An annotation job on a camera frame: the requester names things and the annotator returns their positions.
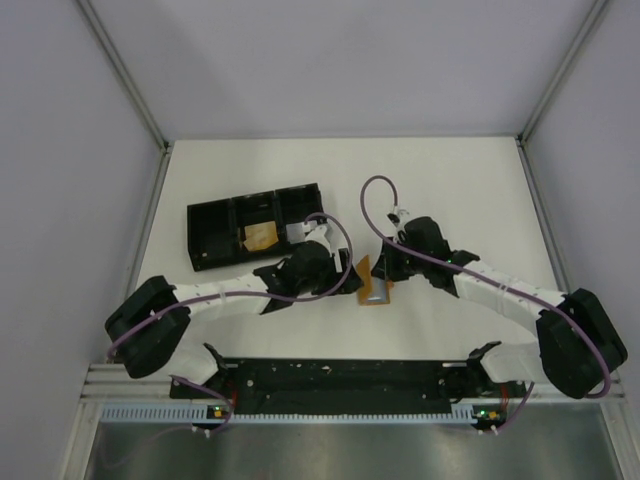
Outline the yellow leather card holder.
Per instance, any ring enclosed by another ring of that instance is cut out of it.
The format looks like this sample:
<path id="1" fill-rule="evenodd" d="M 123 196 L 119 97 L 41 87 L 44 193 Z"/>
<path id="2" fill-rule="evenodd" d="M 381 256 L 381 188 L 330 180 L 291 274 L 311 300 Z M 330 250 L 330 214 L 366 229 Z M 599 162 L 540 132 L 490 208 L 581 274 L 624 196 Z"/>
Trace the yellow leather card holder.
<path id="1" fill-rule="evenodd" d="M 370 257 L 366 255 L 355 267 L 364 282 L 364 286 L 356 292 L 360 306 L 388 305 L 391 302 L 390 292 L 394 284 L 389 279 L 372 278 L 371 268 L 374 264 L 370 261 Z"/>

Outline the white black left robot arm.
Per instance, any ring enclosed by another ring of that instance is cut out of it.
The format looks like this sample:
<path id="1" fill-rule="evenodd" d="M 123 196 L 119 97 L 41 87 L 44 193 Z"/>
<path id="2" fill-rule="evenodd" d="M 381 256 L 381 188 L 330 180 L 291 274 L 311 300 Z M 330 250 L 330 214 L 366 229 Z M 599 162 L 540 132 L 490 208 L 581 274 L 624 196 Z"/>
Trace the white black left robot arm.
<path id="1" fill-rule="evenodd" d="M 279 262 L 221 282 L 180 285 L 164 276 L 145 281 L 107 319 L 110 352 L 129 377 L 184 378 L 205 396 L 226 387 L 222 358 L 204 330 L 220 318 L 265 315 L 295 303 L 349 295 L 363 282 L 351 252 L 307 241 Z"/>

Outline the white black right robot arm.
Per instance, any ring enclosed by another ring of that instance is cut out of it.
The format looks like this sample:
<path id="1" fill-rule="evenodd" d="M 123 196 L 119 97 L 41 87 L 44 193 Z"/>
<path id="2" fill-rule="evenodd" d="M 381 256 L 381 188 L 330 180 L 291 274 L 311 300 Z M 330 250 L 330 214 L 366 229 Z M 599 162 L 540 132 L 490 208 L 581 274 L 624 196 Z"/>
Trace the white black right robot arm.
<path id="1" fill-rule="evenodd" d="M 397 283 L 416 275 L 455 298 L 486 307 L 534 336 L 530 343 L 494 340 L 467 359 L 469 388 L 487 396 L 506 382 L 549 383 L 582 399 L 609 379 L 628 351 L 598 297 L 534 287 L 490 267 L 466 250 L 453 250 L 430 217 L 395 209 L 396 233 L 384 239 L 374 276 Z"/>

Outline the silver card in tray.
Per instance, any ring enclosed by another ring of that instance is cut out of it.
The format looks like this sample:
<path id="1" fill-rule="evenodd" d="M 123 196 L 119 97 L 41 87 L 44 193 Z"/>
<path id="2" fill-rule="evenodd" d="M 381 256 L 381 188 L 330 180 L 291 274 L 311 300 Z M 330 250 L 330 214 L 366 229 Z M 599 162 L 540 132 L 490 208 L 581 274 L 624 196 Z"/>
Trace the silver card in tray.
<path id="1" fill-rule="evenodd" d="M 309 225 L 305 222 L 290 223 L 285 225 L 286 241 L 290 245 L 304 242 L 309 232 Z"/>

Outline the orange card in tray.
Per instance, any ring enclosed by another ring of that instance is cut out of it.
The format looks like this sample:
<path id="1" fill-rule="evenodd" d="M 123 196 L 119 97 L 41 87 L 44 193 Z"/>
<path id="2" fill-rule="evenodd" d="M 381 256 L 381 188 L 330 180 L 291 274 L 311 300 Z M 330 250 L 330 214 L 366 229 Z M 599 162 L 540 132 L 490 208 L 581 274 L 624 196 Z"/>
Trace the orange card in tray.
<path id="1" fill-rule="evenodd" d="M 249 252 L 264 251 L 279 242 L 275 221 L 247 225 L 244 227 L 243 245 Z"/>

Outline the black three-compartment tray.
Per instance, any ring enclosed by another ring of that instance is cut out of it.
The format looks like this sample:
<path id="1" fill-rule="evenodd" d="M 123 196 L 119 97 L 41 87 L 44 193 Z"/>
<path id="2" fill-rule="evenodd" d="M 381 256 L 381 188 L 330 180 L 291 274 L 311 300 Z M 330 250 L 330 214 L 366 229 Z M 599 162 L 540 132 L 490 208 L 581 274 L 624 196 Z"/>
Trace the black three-compartment tray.
<path id="1" fill-rule="evenodd" d="M 316 183 L 191 204 L 187 207 L 186 235 L 192 268 L 200 272 L 286 255 L 302 242 L 290 245 L 285 225 L 305 222 L 322 210 Z M 268 221 L 276 222 L 278 244 L 264 251 L 247 251 L 244 227 Z"/>

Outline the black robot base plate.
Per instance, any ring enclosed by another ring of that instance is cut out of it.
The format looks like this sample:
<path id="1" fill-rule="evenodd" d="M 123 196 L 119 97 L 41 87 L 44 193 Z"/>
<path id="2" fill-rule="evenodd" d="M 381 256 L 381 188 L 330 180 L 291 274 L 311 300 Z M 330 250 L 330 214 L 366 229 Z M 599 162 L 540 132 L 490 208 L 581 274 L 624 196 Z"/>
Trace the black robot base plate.
<path id="1" fill-rule="evenodd" d="M 435 360 L 227 358 L 205 386 L 246 415 L 449 413 L 465 399 L 500 402 L 526 391 L 492 382 L 477 363 Z"/>

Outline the aluminium front frame rail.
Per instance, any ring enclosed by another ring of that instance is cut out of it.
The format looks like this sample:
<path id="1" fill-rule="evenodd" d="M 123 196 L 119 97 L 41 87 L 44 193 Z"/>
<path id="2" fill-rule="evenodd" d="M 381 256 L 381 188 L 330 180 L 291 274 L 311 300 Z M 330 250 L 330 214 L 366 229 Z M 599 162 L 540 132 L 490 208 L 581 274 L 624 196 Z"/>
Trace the aluminium front frame rail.
<path id="1" fill-rule="evenodd" d="M 81 390 L 82 401 L 96 402 L 134 402 L 134 401 L 169 401 L 172 380 L 162 374 L 153 374 L 147 379 L 131 379 L 124 366 L 119 364 L 92 364 L 86 375 Z M 598 402 L 620 403 L 626 400 L 623 386 L 619 379 L 614 379 L 609 394 Z M 560 393 L 550 384 L 537 384 L 529 402 L 532 403 L 571 403 L 587 402 L 589 399 L 575 400 Z"/>

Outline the aluminium frame post right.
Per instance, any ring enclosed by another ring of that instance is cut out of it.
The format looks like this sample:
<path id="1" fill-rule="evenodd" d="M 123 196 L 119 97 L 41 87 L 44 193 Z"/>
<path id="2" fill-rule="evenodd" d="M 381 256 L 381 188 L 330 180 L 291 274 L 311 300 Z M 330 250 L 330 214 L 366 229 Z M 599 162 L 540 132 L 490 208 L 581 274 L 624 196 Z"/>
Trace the aluminium frame post right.
<path id="1" fill-rule="evenodd" d="M 519 147 L 525 148 L 535 135 L 540 123 L 545 118 L 556 97 L 568 81 L 572 71 L 580 60 L 580 57 L 606 18 L 608 10 L 612 4 L 613 1 L 610 0 L 596 0 L 591 2 L 587 14 L 580 23 L 579 29 L 573 36 L 560 63 L 554 70 L 543 93 L 536 102 L 530 115 L 527 117 L 520 133 L 516 137 Z"/>

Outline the aluminium frame post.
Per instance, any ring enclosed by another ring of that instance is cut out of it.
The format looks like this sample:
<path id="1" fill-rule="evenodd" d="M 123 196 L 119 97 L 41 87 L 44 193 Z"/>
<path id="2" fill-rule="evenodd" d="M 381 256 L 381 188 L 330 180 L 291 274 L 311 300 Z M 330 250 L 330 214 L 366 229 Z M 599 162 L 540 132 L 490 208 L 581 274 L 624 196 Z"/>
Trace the aluminium frame post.
<path id="1" fill-rule="evenodd" d="M 608 10 L 612 4 L 613 1 L 610 0 L 596 0 L 591 2 L 587 14 L 580 23 L 579 29 L 573 36 L 560 63 L 554 70 L 543 93 L 536 102 L 530 115 L 527 117 L 520 133 L 516 137 L 519 147 L 525 148 L 535 135 L 540 123 L 545 118 L 556 97 L 568 81 L 572 71 L 580 60 L 580 57 L 606 18 Z"/>
<path id="2" fill-rule="evenodd" d="M 170 142 L 161 131 L 136 81 L 130 73 L 115 42 L 91 1 L 74 0 L 74 6 L 97 43 L 117 83 L 155 146 L 166 152 Z"/>

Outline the aluminium frame post left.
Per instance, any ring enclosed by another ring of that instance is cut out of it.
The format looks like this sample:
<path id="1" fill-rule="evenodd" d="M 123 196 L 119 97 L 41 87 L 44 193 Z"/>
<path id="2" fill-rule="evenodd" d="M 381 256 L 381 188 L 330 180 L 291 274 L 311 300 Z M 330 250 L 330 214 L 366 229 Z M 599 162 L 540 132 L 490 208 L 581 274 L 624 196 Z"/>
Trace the aluminium frame post left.
<path id="1" fill-rule="evenodd" d="M 166 152 L 170 142 L 161 131 L 136 81 L 130 73 L 115 42 L 91 1 L 74 0 L 74 6 L 97 43 L 117 83 L 155 146 Z"/>

